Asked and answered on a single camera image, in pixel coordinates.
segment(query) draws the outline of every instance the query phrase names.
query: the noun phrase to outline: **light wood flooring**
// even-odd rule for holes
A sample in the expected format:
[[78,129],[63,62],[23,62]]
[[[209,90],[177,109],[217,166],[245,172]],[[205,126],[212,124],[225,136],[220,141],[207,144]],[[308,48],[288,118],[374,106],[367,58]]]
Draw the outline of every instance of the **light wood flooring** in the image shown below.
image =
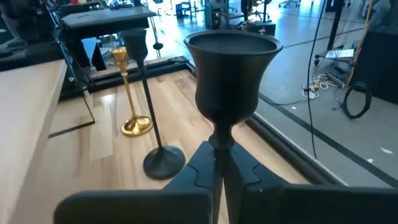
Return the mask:
[[[196,80],[188,71],[148,80],[164,144],[181,148],[189,161],[213,126],[195,105]],[[138,114],[149,115],[141,82],[130,84]],[[127,138],[121,125],[131,115],[124,86],[96,92],[88,97],[96,124],[49,139],[30,170],[12,223],[52,223],[55,206],[63,198],[82,190],[161,189],[169,180],[145,176],[142,162],[156,147],[155,134]],[[51,130],[70,128],[90,120],[76,98],[58,104]],[[307,184],[293,167],[244,123],[233,129],[235,140],[257,160],[291,183]],[[220,223],[228,223],[225,203]]]

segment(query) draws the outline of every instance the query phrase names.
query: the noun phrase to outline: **black stand base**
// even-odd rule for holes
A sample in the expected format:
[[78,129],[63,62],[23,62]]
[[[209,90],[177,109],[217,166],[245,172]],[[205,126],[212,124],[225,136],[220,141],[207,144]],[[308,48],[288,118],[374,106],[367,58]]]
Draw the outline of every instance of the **black stand base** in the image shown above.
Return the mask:
[[185,165],[185,156],[174,146],[156,148],[144,159],[145,174],[155,180],[165,180],[177,175]]

